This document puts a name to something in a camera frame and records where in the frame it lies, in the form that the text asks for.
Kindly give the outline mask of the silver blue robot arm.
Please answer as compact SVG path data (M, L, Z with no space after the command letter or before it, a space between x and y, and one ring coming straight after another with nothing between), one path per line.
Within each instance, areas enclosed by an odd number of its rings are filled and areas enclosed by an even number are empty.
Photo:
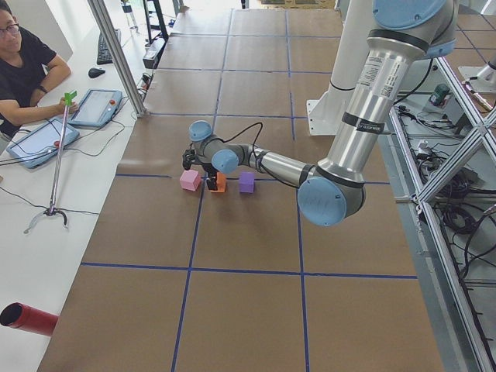
M363 168L384 131L408 70L418 60L450 53L459 4L456 1L352 1L329 90L322 96L344 98L326 157L305 164L258 147L236 144L215 135L208 122L193 122L183 167L201 166L207 185L217 187L217 173L251 167L298 190L298 207L307 220L332 226L357 213L366 198Z

